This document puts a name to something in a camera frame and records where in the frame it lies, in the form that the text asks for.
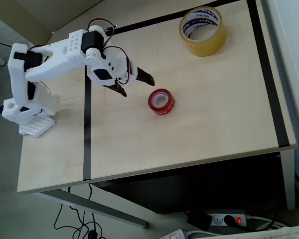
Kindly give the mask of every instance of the red wire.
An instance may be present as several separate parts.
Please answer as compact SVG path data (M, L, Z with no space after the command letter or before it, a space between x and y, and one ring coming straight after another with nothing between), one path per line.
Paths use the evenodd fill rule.
M120 47L118 47L118 46L107 46L107 47L103 48L102 54L103 54L103 52L104 52L105 49L110 48L110 47L121 49L121 50L124 52L124 54L126 55L126 58L129 60L128 80L127 80L125 83L122 83L122 82L120 82L120 81L118 80L118 82L119 82L121 85L125 85L125 84L127 84L127 83L129 82L129 80L130 80L131 61L130 61L128 55L126 54L126 52L125 52L122 48L120 48Z
M95 19L93 19L93 20L91 20L91 21L89 22L89 25L88 25L88 31L89 31L89 28L90 28L91 24L92 24L93 22L95 22L95 21L98 21L98 20L107 22L107 23L110 24L111 27L113 28L113 33L112 33L112 35L109 36L109 38L108 38L108 39L106 40L106 42L103 44L103 47L105 47L105 45L108 43L108 41L109 41L109 40L111 39L111 37L114 35L115 27L114 27L114 25L113 25L110 21L108 21L108 20L106 20L106 19L104 19L104 18L95 18Z
M32 50L32 49L35 48L35 47L41 47L41 46L43 46L43 45L35 45L35 46L31 47L31 48L29 49L29 51Z

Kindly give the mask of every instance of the screw hole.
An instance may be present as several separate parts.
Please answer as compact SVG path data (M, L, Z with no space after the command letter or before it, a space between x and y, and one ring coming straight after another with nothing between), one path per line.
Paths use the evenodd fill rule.
M9 104L8 104L8 108L9 108L9 109L12 109L13 107L14 107L14 103L9 103Z

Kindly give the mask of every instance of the white perforated base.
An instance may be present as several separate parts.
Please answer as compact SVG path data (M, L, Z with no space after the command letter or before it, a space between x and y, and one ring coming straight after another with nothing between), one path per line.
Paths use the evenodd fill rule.
M49 128L55 125L55 121L46 116L34 116L27 125L19 126L19 134L32 135L39 137L41 134L46 132Z

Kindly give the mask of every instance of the tape roll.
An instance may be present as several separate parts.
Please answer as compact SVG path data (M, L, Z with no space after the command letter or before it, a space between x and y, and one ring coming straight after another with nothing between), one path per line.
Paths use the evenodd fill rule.
M206 40L192 40L191 33L207 24L217 26L214 34ZM210 56L216 53L226 41L226 29L220 12L212 7L197 7L187 13L179 24L179 34L187 50L195 56Z
M149 107L158 115L169 113L175 105L175 99L166 89L153 91L149 96Z

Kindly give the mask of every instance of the red tape roll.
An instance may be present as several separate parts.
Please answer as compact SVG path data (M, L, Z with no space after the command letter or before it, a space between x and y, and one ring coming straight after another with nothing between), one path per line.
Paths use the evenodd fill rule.
M149 107L160 116L169 113L174 105L175 99L166 89L153 91L149 96Z

